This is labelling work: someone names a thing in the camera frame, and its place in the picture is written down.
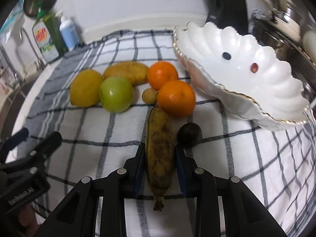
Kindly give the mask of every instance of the scalloped bowl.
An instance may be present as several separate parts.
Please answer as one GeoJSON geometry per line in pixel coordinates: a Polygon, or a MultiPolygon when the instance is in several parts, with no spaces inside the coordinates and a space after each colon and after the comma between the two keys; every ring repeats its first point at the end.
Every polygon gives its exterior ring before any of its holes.
{"type": "Polygon", "coordinates": [[[271,131],[308,122],[302,82],[292,77],[288,62],[254,36],[211,22],[201,28],[191,22],[185,30],[174,29],[173,48],[195,85],[237,118],[271,131]]]}

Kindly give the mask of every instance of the orange fruit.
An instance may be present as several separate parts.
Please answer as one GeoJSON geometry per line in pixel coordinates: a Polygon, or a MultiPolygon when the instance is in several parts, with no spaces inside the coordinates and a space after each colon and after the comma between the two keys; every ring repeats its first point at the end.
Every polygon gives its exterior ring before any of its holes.
{"type": "Polygon", "coordinates": [[[175,67],[166,61],[158,61],[151,65],[147,72],[147,80],[151,88],[158,91],[165,83],[178,79],[175,67]]]}
{"type": "Polygon", "coordinates": [[[195,107],[195,93],[192,87],[185,82],[169,81],[160,88],[157,103],[171,116],[188,116],[195,107]]]}

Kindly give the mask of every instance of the porcelain dish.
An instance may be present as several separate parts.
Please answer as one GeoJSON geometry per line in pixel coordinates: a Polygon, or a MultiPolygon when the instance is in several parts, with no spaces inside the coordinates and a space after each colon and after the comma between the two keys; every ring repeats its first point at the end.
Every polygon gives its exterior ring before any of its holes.
{"type": "Polygon", "coordinates": [[[235,117],[271,131],[309,121],[302,82],[293,78],[288,62],[254,36],[211,22],[203,27],[191,22],[185,30],[174,29],[173,48],[193,83],[235,117]]]}

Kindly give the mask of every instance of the banana peel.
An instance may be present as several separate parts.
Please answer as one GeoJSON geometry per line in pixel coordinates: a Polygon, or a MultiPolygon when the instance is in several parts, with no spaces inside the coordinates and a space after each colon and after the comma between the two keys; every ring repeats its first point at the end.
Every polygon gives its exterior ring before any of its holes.
{"type": "Polygon", "coordinates": [[[160,107],[154,107],[147,117],[145,156],[148,181],[156,201],[154,210],[162,211],[174,172],[174,142],[168,115],[160,107]]]}

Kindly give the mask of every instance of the blue lotion bottle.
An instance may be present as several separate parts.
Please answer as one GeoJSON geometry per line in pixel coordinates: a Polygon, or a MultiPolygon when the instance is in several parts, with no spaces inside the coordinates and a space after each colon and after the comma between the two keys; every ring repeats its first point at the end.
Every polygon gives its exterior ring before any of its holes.
{"type": "Polygon", "coordinates": [[[72,51],[80,43],[75,23],[71,19],[62,16],[59,31],[69,51],[72,51]]]}

